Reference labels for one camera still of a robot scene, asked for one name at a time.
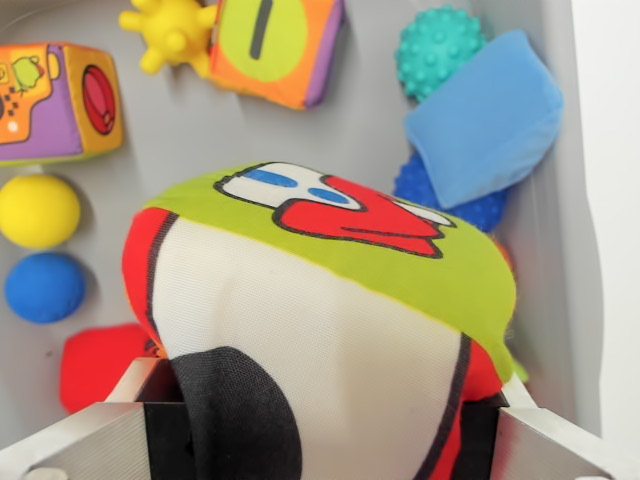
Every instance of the yellow spiky toy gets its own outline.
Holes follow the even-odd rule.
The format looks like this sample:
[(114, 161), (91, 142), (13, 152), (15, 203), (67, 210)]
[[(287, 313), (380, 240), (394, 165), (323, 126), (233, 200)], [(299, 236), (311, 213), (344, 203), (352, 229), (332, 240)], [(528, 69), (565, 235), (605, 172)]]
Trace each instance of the yellow spiky toy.
[(120, 14), (120, 27), (142, 34), (147, 51), (140, 68), (155, 75), (165, 63), (189, 63), (198, 75), (209, 78), (207, 48), (218, 11), (196, 0), (132, 0), (139, 12)]

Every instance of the light blue cushion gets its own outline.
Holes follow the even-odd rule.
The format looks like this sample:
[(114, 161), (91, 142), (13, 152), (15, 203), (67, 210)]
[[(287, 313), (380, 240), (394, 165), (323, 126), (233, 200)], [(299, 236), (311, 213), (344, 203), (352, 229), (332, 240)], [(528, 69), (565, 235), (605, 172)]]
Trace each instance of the light blue cushion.
[(558, 134), (562, 92), (519, 30), (483, 48), (405, 119), (443, 208), (525, 178)]

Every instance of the yellow ball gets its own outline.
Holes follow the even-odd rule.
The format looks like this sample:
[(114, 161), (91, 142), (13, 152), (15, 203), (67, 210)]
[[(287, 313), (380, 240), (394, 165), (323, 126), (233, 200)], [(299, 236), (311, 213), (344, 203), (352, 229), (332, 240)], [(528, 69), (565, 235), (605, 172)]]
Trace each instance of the yellow ball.
[(0, 190), (0, 230), (22, 247), (54, 247), (73, 235), (79, 221), (78, 197), (56, 177), (15, 177)]

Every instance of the blue cartoon eye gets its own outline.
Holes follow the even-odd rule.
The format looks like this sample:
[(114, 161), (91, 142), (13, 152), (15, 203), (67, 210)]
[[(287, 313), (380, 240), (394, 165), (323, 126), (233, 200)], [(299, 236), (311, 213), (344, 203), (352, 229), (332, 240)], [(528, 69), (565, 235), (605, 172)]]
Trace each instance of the blue cartoon eye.
[(349, 199), (335, 192), (324, 190), (323, 188), (310, 188), (307, 190), (314, 197), (321, 198), (333, 203), (349, 203)]
[(250, 170), (243, 176), (250, 178), (251, 180), (268, 183), (269, 185), (276, 185), (278, 187), (295, 188), (298, 186), (298, 182), (293, 178), (285, 177), (278, 173), (267, 172), (265, 170)]

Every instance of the purple fabric block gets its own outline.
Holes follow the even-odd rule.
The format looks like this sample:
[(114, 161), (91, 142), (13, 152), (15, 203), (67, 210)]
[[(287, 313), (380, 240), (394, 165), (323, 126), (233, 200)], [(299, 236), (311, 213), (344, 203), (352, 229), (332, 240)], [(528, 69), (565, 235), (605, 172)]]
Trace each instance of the purple fabric block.
[(58, 57), (60, 76), (51, 82), (51, 96), (37, 103), (31, 111), (29, 139), (0, 145), (0, 162), (71, 157), (82, 153), (82, 140), (71, 105), (64, 53), (59, 45), (49, 45), (48, 51)]
[(307, 89), (305, 107), (311, 108), (318, 105), (324, 99), (327, 77), (331, 71), (331, 60), (333, 59), (333, 49), (338, 36), (338, 30), (344, 19), (344, 2), (336, 0), (324, 28), (320, 48), (316, 57), (316, 64), (313, 67), (311, 81)]

